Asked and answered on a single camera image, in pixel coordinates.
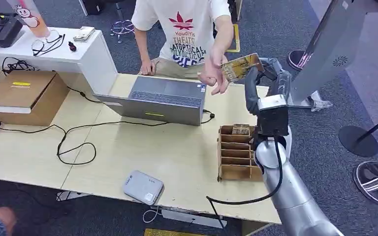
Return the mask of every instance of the laptop keyboard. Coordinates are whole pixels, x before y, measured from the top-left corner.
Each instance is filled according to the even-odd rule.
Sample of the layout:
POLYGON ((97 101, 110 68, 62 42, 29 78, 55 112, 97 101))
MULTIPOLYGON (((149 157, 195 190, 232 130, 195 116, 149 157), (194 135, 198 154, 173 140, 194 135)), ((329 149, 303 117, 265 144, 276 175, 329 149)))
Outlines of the laptop keyboard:
POLYGON ((129 98, 143 100, 143 101, 150 101, 150 102, 161 102, 161 103, 167 103, 167 104, 190 106, 190 107, 200 107, 201 102, 202 102, 200 98, 181 97, 181 96, 173 96, 173 95, 151 93, 151 92, 141 92, 141 91, 132 91, 129 95, 129 98))

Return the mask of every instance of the khaki pants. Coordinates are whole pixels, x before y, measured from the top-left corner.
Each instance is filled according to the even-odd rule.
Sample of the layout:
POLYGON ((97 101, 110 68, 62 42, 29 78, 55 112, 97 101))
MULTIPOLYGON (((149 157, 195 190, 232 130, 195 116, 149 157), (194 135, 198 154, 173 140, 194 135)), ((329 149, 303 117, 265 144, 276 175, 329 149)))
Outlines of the khaki pants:
POLYGON ((181 67, 171 60, 163 58, 153 59, 156 65, 155 76, 177 78, 177 79, 198 79, 198 72, 202 71, 203 65, 194 65, 189 67, 181 67))

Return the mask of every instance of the gray power bank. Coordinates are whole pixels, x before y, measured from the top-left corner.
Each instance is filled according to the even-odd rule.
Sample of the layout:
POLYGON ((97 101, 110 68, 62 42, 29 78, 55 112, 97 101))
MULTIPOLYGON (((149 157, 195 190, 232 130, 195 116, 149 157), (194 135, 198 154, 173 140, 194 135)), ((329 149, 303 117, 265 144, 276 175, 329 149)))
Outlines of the gray power bank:
POLYGON ((123 186, 124 193, 147 205, 154 205, 163 188, 163 182, 140 171, 129 174, 123 186))

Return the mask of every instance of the floor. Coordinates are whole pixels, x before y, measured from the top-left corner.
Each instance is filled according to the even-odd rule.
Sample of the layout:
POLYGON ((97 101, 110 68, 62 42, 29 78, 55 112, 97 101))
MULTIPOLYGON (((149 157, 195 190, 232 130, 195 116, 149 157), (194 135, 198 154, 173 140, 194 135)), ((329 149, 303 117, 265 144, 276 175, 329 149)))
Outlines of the floor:
MULTIPOLYGON (((49 26, 79 28, 86 25, 102 30, 118 71, 138 71, 140 62, 133 37, 126 36, 123 43, 118 44, 116 38, 109 35, 110 24, 117 17, 113 7, 105 9, 100 16, 85 17, 77 0, 35 2, 49 26)), ((131 17, 134 2, 124 2, 126 18, 131 17)), ((307 45, 327 3, 328 0, 244 0, 239 23, 242 50, 228 57, 231 59, 257 52, 263 57, 278 58, 283 67, 294 74, 285 57, 291 50, 307 45)), ((5 7, 8 9, 6 1, 0 0, 0 10, 3 11, 5 7)), ((362 161, 378 160, 378 155, 360 158, 350 154, 339 143, 337 132, 345 125, 369 128, 378 122, 378 60, 372 59, 378 58, 378 13, 369 15, 367 21, 361 38, 364 47, 360 47, 356 62, 320 90, 323 98, 332 101, 334 107, 318 113, 306 110, 289 112, 294 134, 292 164, 329 219, 345 235, 356 236, 378 236, 378 206, 360 194, 352 181, 351 172, 362 161), (367 66, 367 58, 371 58, 370 66, 367 66)), ((165 41, 164 34, 154 28, 149 31, 148 37, 151 39, 149 54, 154 58, 165 41)), ((223 235, 209 227, 188 226, 161 217, 145 225, 141 220, 142 213, 147 209, 145 206, 100 197, 71 201, 65 206, 69 209, 59 209, 57 205, 58 209, 49 210, 19 190, 9 191, 16 188, 26 190, 40 202, 51 206, 54 206, 55 194, 52 189, 0 181, 0 206, 11 206, 20 216, 15 236, 134 236, 143 235, 146 227, 223 235), (60 218, 67 211, 70 214, 60 218), (44 222, 49 217, 56 219, 44 222)), ((239 235, 240 228, 238 220, 229 223, 231 235, 239 235)), ((257 234, 281 235, 284 235, 281 226, 271 226, 257 234)))

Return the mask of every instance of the stanchion base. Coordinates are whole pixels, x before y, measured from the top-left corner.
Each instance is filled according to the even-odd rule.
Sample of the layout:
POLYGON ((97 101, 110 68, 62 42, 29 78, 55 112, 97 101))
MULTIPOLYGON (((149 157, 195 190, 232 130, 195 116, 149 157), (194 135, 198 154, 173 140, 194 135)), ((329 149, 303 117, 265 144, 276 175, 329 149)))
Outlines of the stanchion base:
POLYGON ((292 66, 293 69, 301 71, 302 67, 298 66, 298 64, 304 53, 305 50, 294 50, 290 52, 287 56, 287 63, 289 63, 289 65, 292 66))
POLYGON ((364 187, 365 183, 378 178, 378 162, 376 161, 366 161, 361 163, 355 169, 353 173, 354 182, 356 183, 358 189, 370 200, 375 201, 378 204, 378 190, 370 191, 364 187))
POLYGON ((361 142, 356 143, 356 140, 366 132, 360 127, 345 126, 340 129, 338 138, 349 152, 362 157, 371 157, 378 153, 378 142, 373 135, 369 135, 361 142))

